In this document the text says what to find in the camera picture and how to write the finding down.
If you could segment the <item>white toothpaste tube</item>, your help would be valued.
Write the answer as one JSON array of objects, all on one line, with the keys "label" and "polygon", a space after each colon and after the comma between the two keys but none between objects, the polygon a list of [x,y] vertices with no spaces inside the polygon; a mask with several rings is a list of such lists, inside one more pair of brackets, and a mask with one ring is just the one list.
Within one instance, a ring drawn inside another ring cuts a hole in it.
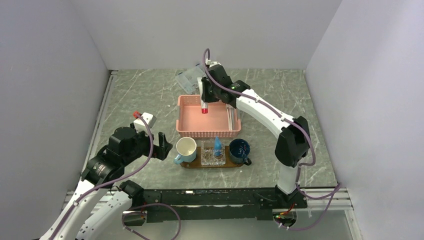
[{"label": "white toothpaste tube", "polygon": [[204,83],[203,83],[202,77],[197,78],[197,84],[198,84],[199,95],[200,95],[201,113],[207,114],[208,113],[208,103],[204,101]]}]

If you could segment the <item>light blue mug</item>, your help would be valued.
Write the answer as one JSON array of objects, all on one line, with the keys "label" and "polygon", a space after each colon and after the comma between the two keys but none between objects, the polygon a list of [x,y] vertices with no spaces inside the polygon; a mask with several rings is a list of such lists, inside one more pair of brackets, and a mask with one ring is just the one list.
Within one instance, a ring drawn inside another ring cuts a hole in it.
[{"label": "light blue mug", "polygon": [[182,137],[176,143],[177,155],[173,162],[176,165],[181,163],[191,163],[196,159],[197,156],[197,143],[191,137]]}]

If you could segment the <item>pink plastic basket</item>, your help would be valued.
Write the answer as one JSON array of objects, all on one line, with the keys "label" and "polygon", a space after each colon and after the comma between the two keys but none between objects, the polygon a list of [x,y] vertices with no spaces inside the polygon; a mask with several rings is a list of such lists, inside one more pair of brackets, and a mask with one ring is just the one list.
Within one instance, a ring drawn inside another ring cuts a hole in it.
[{"label": "pink plastic basket", "polygon": [[226,104],[218,101],[208,104],[208,113],[202,114],[199,95],[180,95],[177,100],[179,117],[176,131],[181,137],[235,138],[242,129],[239,118],[239,131],[229,130]]}]

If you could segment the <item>clear acrylic toothbrush holder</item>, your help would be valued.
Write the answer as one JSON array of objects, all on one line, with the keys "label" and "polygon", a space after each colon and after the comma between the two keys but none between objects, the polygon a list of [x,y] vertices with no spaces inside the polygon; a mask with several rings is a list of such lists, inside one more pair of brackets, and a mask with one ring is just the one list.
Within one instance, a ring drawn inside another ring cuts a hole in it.
[{"label": "clear acrylic toothbrush holder", "polygon": [[218,148],[215,148],[214,139],[205,139],[201,142],[201,165],[206,167],[223,166],[226,163],[225,146],[219,141]]}]

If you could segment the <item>blue toothpaste tube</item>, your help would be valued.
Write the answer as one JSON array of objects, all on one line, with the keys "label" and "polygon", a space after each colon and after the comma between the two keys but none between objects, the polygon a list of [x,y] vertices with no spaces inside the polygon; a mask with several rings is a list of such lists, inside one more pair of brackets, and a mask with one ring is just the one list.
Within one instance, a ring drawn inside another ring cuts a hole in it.
[{"label": "blue toothpaste tube", "polygon": [[213,155],[215,157],[220,157],[222,155],[222,142],[218,136],[214,139]]}]

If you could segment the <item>dark blue mug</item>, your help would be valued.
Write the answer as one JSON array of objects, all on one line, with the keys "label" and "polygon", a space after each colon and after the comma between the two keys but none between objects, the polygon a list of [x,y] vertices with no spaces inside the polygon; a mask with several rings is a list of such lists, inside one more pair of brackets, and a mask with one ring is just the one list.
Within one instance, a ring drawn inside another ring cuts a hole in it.
[{"label": "dark blue mug", "polygon": [[252,164],[249,154],[251,151],[249,143],[241,138],[234,139],[230,142],[229,146],[230,160],[236,165],[247,165]]}]

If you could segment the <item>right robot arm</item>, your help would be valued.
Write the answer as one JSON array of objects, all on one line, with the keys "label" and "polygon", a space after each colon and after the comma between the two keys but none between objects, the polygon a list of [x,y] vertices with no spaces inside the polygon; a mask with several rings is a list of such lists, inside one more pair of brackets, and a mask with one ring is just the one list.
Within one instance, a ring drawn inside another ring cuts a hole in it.
[{"label": "right robot arm", "polygon": [[199,83],[203,104],[221,101],[250,115],[277,139],[274,154],[280,162],[276,203],[287,208],[295,201],[302,159],[312,150],[308,121],[288,115],[261,98],[248,84],[233,82],[218,62],[203,65],[206,76]]}]

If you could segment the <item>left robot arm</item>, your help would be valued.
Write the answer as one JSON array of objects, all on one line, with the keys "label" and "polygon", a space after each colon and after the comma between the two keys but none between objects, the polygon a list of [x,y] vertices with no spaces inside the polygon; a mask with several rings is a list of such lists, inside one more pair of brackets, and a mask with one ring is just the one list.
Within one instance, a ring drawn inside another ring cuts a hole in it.
[{"label": "left robot arm", "polygon": [[147,128],[117,128],[108,144],[87,162],[71,199],[41,239],[93,240],[114,216],[139,209],[144,189],[124,175],[125,167],[142,156],[165,160],[173,145],[162,132],[158,138],[155,145]]}]

